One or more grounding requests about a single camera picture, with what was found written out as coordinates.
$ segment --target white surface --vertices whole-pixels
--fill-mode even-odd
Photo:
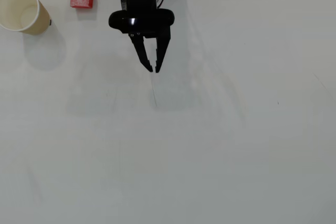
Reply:
[[[0,31],[1,223],[336,222],[335,0],[166,0],[159,74],[120,0],[41,2]]]

